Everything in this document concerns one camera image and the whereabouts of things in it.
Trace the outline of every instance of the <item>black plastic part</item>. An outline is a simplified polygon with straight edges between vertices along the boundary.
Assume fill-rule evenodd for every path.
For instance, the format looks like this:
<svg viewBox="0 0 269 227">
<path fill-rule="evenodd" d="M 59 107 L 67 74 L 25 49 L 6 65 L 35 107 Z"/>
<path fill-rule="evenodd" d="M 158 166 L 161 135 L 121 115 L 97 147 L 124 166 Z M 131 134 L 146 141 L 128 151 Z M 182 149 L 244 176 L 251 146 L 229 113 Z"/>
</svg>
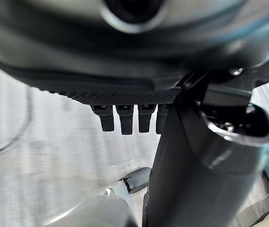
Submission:
<svg viewBox="0 0 269 227">
<path fill-rule="evenodd" d="M 92 105 L 91 109 L 100 117 L 103 131 L 115 130 L 112 105 Z"/>
<path fill-rule="evenodd" d="M 50 13 L 47 4 L 0 1 L 0 62 L 41 89 L 83 92 L 85 84 L 94 92 L 106 87 L 141 94 L 171 89 L 189 71 L 248 68 L 269 59 L 269 0 L 240 0 L 219 11 L 208 5 L 213 13 L 201 20 L 175 13 L 177 4 L 187 9 L 187 1 L 168 0 L 163 23 L 140 35 L 108 26 L 99 2 L 81 1 L 83 18 L 77 20 Z"/>
<path fill-rule="evenodd" d="M 139 111 L 139 132 L 149 132 L 150 120 L 156 105 L 138 105 Z"/>
<path fill-rule="evenodd" d="M 236 141 L 242 135 L 211 131 L 198 107 L 187 104 L 168 113 L 144 199 L 144 227 L 228 226 L 266 164 L 269 127 L 267 136 Z M 268 116 L 260 123 L 269 125 Z"/>
<path fill-rule="evenodd" d="M 252 90 L 269 83 L 269 61 L 253 68 L 245 69 L 239 76 L 227 71 L 208 73 L 211 80 L 206 90 L 203 103 L 212 106 L 246 106 Z"/>
<path fill-rule="evenodd" d="M 157 113 L 157 120 L 156 120 L 156 133 L 157 134 L 162 134 L 166 117 L 169 111 L 169 108 L 172 105 L 169 104 L 163 104 L 163 105 L 158 105 L 158 113 Z"/>
<path fill-rule="evenodd" d="M 126 184 L 129 194 L 136 193 L 148 186 L 150 171 L 149 167 L 143 167 L 128 173 L 120 181 Z"/>
<path fill-rule="evenodd" d="M 116 105 L 116 110 L 120 116 L 122 135 L 133 134 L 134 105 Z"/>
</svg>

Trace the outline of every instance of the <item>dark hole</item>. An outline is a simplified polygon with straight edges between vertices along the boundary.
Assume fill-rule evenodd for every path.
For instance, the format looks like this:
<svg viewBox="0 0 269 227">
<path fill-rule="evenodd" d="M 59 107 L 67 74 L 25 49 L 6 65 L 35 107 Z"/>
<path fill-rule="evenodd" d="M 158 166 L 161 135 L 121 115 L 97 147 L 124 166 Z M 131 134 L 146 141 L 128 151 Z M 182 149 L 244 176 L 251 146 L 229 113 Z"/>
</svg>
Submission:
<svg viewBox="0 0 269 227">
<path fill-rule="evenodd" d="M 113 14 L 130 24 L 145 23 L 159 11 L 163 0 L 104 0 Z"/>
<path fill-rule="evenodd" d="M 106 110 L 107 106 L 105 106 L 105 105 L 95 105 L 94 108 L 95 108 L 95 110 Z"/>
<path fill-rule="evenodd" d="M 134 16 L 144 15 L 150 8 L 150 2 L 148 0 L 122 0 L 122 7 Z"/>
<path fill-rule="evenodd" d="M 119 105 L 119 110 L 130 110 L 130 105 Z"/>
<path fill-rule="evenodd" d="M 142 110 L 153 110 L 154 105 L 142 105 Z"/>
</svg>

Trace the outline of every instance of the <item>silver metal part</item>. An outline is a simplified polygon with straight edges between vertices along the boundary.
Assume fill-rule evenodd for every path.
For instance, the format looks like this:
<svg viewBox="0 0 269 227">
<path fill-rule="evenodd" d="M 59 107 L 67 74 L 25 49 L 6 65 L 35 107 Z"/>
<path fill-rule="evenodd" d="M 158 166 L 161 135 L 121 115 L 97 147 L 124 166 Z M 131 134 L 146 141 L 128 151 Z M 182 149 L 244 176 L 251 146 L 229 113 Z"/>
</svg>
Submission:
<svg viewBox="0 0 269 227">
<path fill-rule="evenodd" d="M 104 195 L 107 195 L 107 196 L 114 196 L 115 195 L 115 191 L 112 189 L 112 188 L 106 188 L 104 190 Z"/>
<path fill-rule="evenodd" d="M 105 3 L 102 4 L 100 8 L 102 17 L 110 26 L 116 30 L 129 34 L 139 34 L 154 29 L 162 22 L 166 14 L 166 4 L 163 4 L 159 12 L 146 23 L 130 24 L 112 13 Z"/>
<path fill-rule="evenodd" d="M 242 68 L 229 70 L 229 73 L 233 76 L 239 76 L 243 72 Z"/>
</svg>

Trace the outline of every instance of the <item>black clip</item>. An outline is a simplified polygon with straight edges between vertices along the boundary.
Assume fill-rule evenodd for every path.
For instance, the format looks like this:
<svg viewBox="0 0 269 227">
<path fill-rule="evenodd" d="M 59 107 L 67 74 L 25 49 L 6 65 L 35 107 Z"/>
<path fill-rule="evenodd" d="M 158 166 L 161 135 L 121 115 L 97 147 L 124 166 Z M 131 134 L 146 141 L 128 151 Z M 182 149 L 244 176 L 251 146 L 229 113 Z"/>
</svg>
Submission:
<svg viewBox="0 0 269 227">
<path fill-rule="evenodd" d="M 134 105 L 116 105 L 116 110 L 120 116 L 122 135 L 133 134 Z"/>
<path fill-rule="evenodd" d="M 139 132 L 149 132 L 150 120 L 156 105 L 138 105 L 139 111 Z"/>
<path fill-rule="evenodd" d="M 112 105 L 91 105 L 92 111 L 100 117 L 103 131 L 114 131 L 114 115 Z"/>
</svg>

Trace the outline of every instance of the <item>screw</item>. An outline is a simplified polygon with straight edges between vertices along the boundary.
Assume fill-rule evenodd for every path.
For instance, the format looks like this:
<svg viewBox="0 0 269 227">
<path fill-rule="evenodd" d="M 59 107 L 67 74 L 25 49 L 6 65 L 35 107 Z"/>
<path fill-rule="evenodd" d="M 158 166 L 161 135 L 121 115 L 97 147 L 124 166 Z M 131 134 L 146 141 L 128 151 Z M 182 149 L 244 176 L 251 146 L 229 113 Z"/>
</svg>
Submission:
<svg viewBox="0 0 269 227">
<path fill-rule="evenodd" d="M 239 76 L 242 72 L 242 68 L 229 70 L 229 73 L 235 77 Z"/>
<path fill-rule="evenodd" d="M 226 122 L 224 124 L 224 128 L 225 130 L 227 130 L 228 132 L 233 132 L 234 131 L 234 125 L 229 123 L 229 122 Z"/>
<path fill-rule="evenodd" d="M 115 195 L 115 191 L 112 189 L 112 188 L 106 188 L 104 190 L 104 195 L 107 195 L 107 196 L 114 196 Z"/>
</svg>

